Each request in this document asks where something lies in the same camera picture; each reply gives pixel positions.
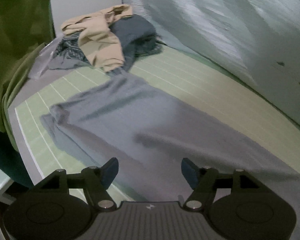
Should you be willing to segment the grey cloth garment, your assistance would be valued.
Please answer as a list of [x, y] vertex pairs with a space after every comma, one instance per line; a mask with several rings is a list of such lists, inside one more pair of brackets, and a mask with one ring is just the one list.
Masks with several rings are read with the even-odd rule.
[[51, 106], [40, 120], [54, 144], [85, 165], [117, 158], [115, 180], [134, 198], [189, 196], [181, 174], [184, 158], [222, 173], [244, 169], [293, 207], [292, 239], [300, 239], [300, 174], [242, 133], [140, 77], [112, 77]]

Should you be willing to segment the green grid cutting mat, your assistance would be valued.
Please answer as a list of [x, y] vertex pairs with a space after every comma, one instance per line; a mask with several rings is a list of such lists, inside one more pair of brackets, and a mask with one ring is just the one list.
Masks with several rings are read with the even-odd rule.
[[[131, 72], [241, 132], [300, 173], [300, 128], [215, 65], [164, 47], [158, 55], [139, 59]], [[106, 80], [101, 70], [89, 66], [44, 69], [40, 78], [29, 79], [21, 89], [9, 114], [20, 155], [34, 183], [54, 168], [75, 172], [83, 167], [54, 145], [40, 116], [51, 105]]]

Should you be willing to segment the clear plastic bag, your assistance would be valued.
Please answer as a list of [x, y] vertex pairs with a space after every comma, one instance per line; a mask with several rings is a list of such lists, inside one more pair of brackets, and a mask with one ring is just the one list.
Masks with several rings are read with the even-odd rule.
[[33, 66], [28, 74], [29, 79], [38, 80], [48, 69], [48, 64], [52, 59], [53, 53], [63, 37], [57, 36], [49, 44], [47, 44], [36, 57]]

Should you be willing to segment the blue plaid garment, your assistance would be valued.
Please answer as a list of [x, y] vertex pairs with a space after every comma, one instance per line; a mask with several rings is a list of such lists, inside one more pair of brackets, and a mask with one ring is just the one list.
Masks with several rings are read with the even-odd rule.
[[91, 66], [83, 51], [79, 48], [78, 38], [81, 32], [64, 36], [53, 52], [48, 64], [50, 70], [66, 70]]

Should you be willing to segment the beige garment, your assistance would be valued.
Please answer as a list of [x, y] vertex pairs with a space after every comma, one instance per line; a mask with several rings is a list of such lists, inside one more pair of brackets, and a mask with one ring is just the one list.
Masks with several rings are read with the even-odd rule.
[[61, 30], [66, 36], [79, 32], [78, 46], [89, 63], [108, 73], [122, 67], [125, 62], [121, 42], [111, 32], [110, 26], [132, 16], [132, 7], [120, 4], [68, 19], [62, 23]]

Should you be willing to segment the dark blue garment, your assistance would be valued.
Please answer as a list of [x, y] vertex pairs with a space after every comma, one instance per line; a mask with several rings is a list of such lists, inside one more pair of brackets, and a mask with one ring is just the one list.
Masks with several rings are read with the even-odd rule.
[[139, 57], [162, 52], [155, 27], [140, 15], [122, 18], [113, 23], [110, 30], [119, 39], [125, 60], [118, 70], [111, 71], [113, 75], [128, 72]]

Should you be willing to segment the light blue fabric storage bag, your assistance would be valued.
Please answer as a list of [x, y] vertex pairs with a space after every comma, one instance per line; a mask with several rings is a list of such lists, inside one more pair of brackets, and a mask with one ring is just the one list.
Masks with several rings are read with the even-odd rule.
[[170, 46], [225, 68], [300, 125], [300, 0], [123, 0]]

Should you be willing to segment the green curtain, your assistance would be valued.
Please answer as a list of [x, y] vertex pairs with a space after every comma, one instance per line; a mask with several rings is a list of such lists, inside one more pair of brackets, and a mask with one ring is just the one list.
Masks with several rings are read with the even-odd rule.
[[25, 187], [33, 183], [17, 148], [8, 108], [39, 52], [53, 38], [50, 0], [0, 0], [0, 170]]

